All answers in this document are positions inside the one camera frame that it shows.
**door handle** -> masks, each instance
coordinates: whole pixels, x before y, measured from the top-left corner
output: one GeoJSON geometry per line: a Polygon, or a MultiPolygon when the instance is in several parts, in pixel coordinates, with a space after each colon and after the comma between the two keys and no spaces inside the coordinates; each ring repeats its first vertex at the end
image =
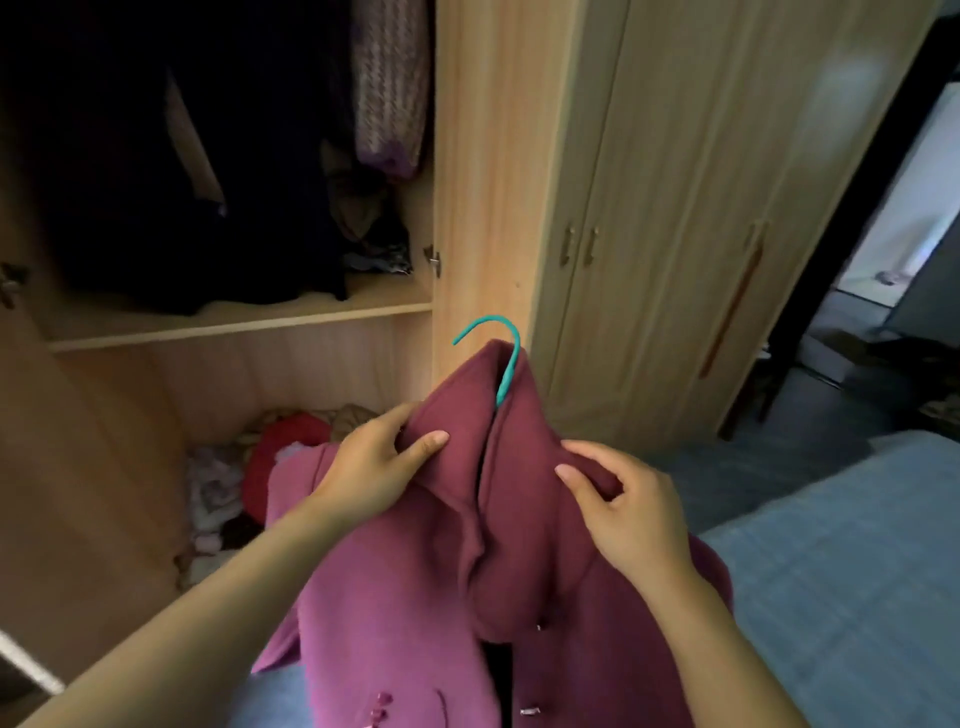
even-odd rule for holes
{"type": "Polygon", "coordinates": [[[709,352],[707,353],[707,358],[704,360],[704,365],[700,368],[700,379],[706,379],[710,374],[710,370],[713,369],[713,362],[716,361],[717,355],[720,353],[720,347],[723,346],[723,341],[727,337],[727,332],[733,323],[733,317],[736,315],[737,309],[747,295],[747,289],[750,288],[750,281],[754,279],[754,273],[756,273],[756,269],[759,268],[760,261],[763,259],[763,241],[766,238],[768,228],[769,224],[766,220],[759,222],[754,221],[750,224],[750,229],[747,232],[747,248],[749,249],[753,242],[754,249],[747,259],[747,265],[744,267],[743,273],[740,275],[740,282],[737,284],[736,290],[733,291],[733,298],[727,307],[727,313],[723,317],[723,323],[720,324],[720,330],[717,331],[717,335],[713,339],[713,344],[710,345],[709,352]]]}
{"type": "Polygon", "coordinates": [[[587,249],[584,251],[584,268],[587,268],[590,263],[593,262],[593,248],[597,244],[597,240],[600,238],[600,229],[593,228],[590,231],[590,240],[587,242],[587,249]]]}
{"type": "Polygon", "coordinates": [[[577,234],[577,229],[572,225],[564,231],[564,243],[560,248],[560,267],[563,268],[570,262],[570,246],[573,245],[573,238],[577,234]]]}

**maroon coat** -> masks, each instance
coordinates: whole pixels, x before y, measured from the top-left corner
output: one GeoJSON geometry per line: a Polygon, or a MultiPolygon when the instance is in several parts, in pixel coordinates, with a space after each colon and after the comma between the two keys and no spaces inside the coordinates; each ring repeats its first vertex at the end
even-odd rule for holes
{"type": "MultiPolygon", "coordinates": [[[[511,351],[490,342],[417,410],[397,446],[444,429],[446,447],[327,555],[254,666],[299,654],[317,726],[362,728],[387,703],[381,728],[499,726],[479,641],[514,646],[514,725],[692,726],[650,611],[598,554],[553,469],[577,466],[606,497],[618,481],[560,447],[525,355],[494,408],[511,351]]],[[[269,522],[335,453],[321,445],[276,466],[269,522]]],[[[692,536],[690,548],[729,604],[726,567],[692,536]]]]}

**wooden wardrobe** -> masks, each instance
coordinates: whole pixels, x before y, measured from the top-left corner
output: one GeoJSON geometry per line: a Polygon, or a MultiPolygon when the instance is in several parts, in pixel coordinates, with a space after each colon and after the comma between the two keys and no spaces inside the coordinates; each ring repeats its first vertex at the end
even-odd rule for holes
{"type": "Polygon", "coordinates": [[[434,149],[400,190],[415,274],[346,302],[78,298],[5,127],[0,261],[31,274],[2,282],[0,630],[72,679],[176,596],[187,448],[271,407],[422,398],[505,335],[451,347],[483,314],[520,328],[563,434],[711,435],[937,5],[437,0],[434,149]]]}

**right hand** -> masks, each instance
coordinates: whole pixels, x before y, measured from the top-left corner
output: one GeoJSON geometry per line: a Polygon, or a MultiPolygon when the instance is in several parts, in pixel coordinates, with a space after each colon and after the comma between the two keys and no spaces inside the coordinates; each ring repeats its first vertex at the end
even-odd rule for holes
{"type": "Polygon", "coordinates": [[[616,475],[623,493],[604,501],[589,479],[571,465],[557,476],[577,499],[597,549],[644,596],[683,582],[697,571],[690,561],[684,509],[666,473],[598,443],[564,440],[564,448],[616,475]]]}

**hanger hook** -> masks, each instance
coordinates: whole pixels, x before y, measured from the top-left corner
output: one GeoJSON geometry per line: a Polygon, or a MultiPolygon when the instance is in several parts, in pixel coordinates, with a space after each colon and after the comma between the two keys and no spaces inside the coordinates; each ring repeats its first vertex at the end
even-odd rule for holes
{"type": "Polygon", "coordinates": [[[507,368],[503,370],[503,377],[500,379],[500,386],[496,390],[496,406],[499,407],[503,404],[503,401],[507,399],[507,392],[510,391],[510,385],[514,381],[514,369],[516,369],[516,360],[520,356],[520,332],[514,326],[514,322],[508,319],[506,316],[481,316],[479,319],[474,319],[467,327],[464,328],[457,338],[453,340],[453,346],[456,346],[460,343],[460,340],[464,338],[467,334],[473,331],[475,328],[481,324],[486,324],[488,321],[499,321],[505,327],[510,330],[510,333],[514,336],[514,353],[510,355],[510,361],[507,362],[507,368]]]}

